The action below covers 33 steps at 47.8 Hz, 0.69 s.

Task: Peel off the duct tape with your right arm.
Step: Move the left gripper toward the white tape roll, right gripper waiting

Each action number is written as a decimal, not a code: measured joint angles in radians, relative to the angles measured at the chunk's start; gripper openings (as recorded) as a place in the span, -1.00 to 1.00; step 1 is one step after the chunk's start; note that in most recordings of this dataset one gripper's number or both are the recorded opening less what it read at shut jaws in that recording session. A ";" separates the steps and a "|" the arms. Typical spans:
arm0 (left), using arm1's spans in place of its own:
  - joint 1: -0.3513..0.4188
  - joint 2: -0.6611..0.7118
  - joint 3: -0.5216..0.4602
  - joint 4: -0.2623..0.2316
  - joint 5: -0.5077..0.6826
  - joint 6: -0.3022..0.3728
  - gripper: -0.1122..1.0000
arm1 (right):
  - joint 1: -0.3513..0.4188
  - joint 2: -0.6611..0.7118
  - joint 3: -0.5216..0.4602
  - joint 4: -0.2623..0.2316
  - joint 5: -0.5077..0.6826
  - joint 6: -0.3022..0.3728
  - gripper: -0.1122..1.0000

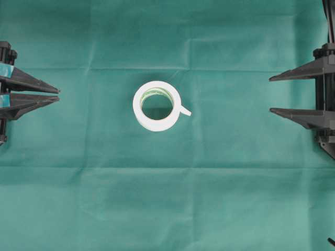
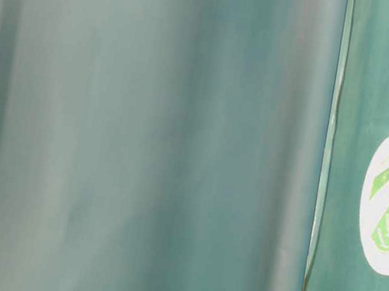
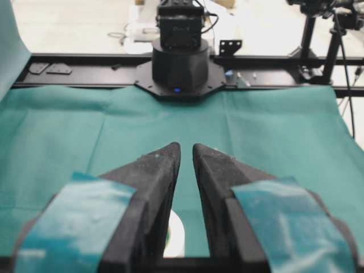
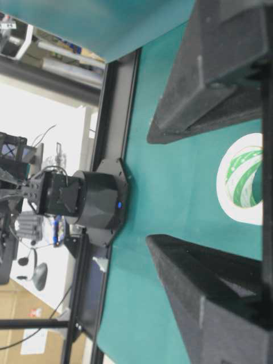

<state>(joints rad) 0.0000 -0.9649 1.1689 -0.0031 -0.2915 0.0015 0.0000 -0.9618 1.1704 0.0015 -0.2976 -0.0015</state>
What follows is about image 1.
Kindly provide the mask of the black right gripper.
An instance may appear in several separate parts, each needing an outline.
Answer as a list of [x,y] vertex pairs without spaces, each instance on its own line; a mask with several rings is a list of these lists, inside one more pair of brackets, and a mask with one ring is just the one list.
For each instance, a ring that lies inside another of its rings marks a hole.
[[309,130],[317,130],[316,141],[334,158],[334,43],[326,43],[313,51],[314,60],[293,70],[272,76],[269,81],[311,79],[316,77],[316,110],[270,108],[270,112],[296,122]]

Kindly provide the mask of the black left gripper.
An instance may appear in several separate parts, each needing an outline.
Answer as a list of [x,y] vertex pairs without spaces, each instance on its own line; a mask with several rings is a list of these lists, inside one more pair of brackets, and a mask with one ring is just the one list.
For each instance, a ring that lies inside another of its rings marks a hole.
[[[58,94],[60,91],[14,67],[17,52],[8,41],[1,41],[1,82],[14,91],[32,91]],[[18,120],[24,114],[59,101],[58,96],[1,94],[1,145],[6,143],[7,120]]]

